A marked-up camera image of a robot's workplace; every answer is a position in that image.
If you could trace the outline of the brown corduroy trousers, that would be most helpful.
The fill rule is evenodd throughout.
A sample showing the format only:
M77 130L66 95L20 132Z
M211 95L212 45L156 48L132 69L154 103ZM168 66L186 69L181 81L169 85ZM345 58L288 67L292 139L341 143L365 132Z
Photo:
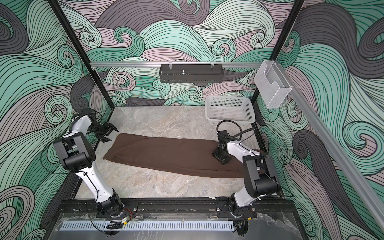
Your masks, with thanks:
M104 155L110 162L205 178L243 178L243 164L231 157L222 165L213 140L156 138L121 133Z

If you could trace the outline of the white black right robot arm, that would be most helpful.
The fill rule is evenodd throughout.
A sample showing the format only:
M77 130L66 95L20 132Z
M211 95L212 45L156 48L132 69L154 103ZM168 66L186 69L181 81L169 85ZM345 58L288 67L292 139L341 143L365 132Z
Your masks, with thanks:
M252 203L279 190L274 161L267 153L261 153L243 144L238 137L227 131L217 132L218 146L213 157L222 165L236 158L243 166L244 187L231 196L231 213L243 217L252 208Z

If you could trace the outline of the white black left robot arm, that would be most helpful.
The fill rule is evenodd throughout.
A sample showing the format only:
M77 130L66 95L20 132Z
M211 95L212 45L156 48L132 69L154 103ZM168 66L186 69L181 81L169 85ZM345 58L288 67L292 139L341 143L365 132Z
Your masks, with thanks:
M62 167L75 173L88 186L95 197L98 210L113 218L123 212L123 203L116 191L108 185L95 163L96 153L86 138L88 132L103 143L110 142L109 134L118 129L110 123L101 124L98 112L87 108L73 116L65 135L53 142L53 147Z

